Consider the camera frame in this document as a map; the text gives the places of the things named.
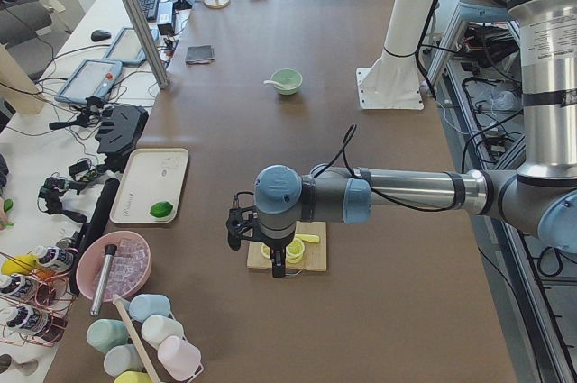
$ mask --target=white cup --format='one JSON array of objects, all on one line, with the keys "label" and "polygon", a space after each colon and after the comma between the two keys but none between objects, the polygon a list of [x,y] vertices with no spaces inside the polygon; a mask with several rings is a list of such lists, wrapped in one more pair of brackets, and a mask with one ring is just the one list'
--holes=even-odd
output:
[{"label": "white cup", "polygon": [[169,336],[184,336],[184,328],[182,324],[164,315],[151,315],[142,324],[141,329],[142,338],[154,347],[159,349],[160,344]]},{"label": "white cup", "polygon": [[169,336],[162,342],[158,358],[176,381],[191,380],[204,370],[200,350],[178,336]]},{"label": "white cup", "polygon": [[118,377],[125,371],[142,371],[144,365],[133,344],[114,347],[105,356],[105,372]]}]

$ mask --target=yellow cup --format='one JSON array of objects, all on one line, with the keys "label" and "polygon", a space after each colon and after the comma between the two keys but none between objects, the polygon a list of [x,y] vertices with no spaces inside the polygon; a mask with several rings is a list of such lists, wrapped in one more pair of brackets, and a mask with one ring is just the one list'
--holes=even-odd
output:
[{"label": "yellow cup", "polygon": [[145,372],[126,371],[114,383],[152,383],[152,380]]}]

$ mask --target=brown table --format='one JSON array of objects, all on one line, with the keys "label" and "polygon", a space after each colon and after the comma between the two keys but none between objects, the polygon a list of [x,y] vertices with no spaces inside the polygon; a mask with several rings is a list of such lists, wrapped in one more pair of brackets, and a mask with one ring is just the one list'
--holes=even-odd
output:
[{"label": "brown table", "polygon": [[[270,164],[305,173],[328,161],[351,123],[354,165],[454,170],[434,102],[358,106],[354,73],[379,57],[392,4],[232,0],[193,11],[142,137],[190,151],[179,216],[134,230],[152,249],[143,292],[170,298],[202,351],[199,381],[516,381],[465,213],[374,207],[367,223],[328,226],[326,273],[295,278],[248,270],[247,244],[226,244],[234,192]],[[215,62],[186,66],[187,46],[203,44]],[[299,94],[261,83],[284,67],[302,72]],[[84,341],[88,307],[75,304],[47,382],[112,380]],[[110,304],[102,316],[115,317]]]}]

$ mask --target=white pole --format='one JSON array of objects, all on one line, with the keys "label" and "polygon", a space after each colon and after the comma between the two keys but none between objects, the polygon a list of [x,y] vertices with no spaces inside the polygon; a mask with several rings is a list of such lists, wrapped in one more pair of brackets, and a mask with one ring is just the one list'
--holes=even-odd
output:
[{"label": "white pole", "polygon": [[413,53],[433,0],[395,0],[382,55],[372,68],[357,69],[363,109],[423,109]]}]

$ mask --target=white desk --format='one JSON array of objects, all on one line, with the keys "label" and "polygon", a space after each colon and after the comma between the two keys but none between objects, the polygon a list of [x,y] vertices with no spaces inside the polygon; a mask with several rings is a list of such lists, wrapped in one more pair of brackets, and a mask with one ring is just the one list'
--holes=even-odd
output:
[{"label": "white desk", "polygon": [[[182,16],[188,17],[188,14],[183,13]],[[126,25],[130,25],[130,21],[121,0],[96,0],[59,54],[94,45],[90,40],[90,33],[93,30],[110,31],[114,38],[115,34]],[[106,45],[111,40],[99,43]],[[101,59],[105,51],[106,48],[103,47],[71,53],[57,59],[55,65],[50,65],[44,76],[67,78],[82,59]],[[124,68],[122,78],[135,70],[150,71],[150,68],[147,63],[139,68]],[[45,87],[49,91],[58,90],[62,84],[64,81],[48,80]],[[138,73],[129,77],[123,86],[126,86],[127,90],[122,95],[121,102],[142,105],[150,111],[154,97],[159,92],[152,73]],[[52,100],[51,95],[46,95],[46,97]],[[37,115],[16,114],[9,126],[19,131],[40,134],[49,130],[48,123],[66,121],[72,115],[45,105]],[[73,129],[81,137],[87,138],[83,141],[87,152],[96,154],[98,142],[94,139],[94,134],[90,135],[95,128],[85,130],[74,127]],[[4,195],[14,200],[14,208],[9,217],[15,224],[14,227],[0,232],[2,252],[12,256],[24,254],[37,245],[53,245],[58,239],[69,237],[79,229],[79,225],[67,217],[60,214],[52,216],[42,214],[37,207],[38,191],[44,179],[57,171],[61,176],[68,177],[68,166],[86,157],[82,146],[73,139],[69,132],[58,130],[39,137],[29,137],[5,129],[0,133],[0,153],[4,155],[10,169]],[[99,161],[103,159],[102,155],[98,155]],[[82,212],[89,219],[101,189],[102,181],[99,180],[98,184],[88,187],[80,196],[76,196],[74,192],[68,192],[62,198],[63,205],[70,210]],[[0,264],[4,261],[5,259],[0,257]],[[0,374],[0,383],[42,382],[56,350],[57,347],[45,348],[31,344],[25,344],[23,347],[0,344],[0,352],[11,354],[19,362],[30,359],[36,359],[39,362],[39,368],[30,377],[24,377],[16,370],[9,370]]]}]

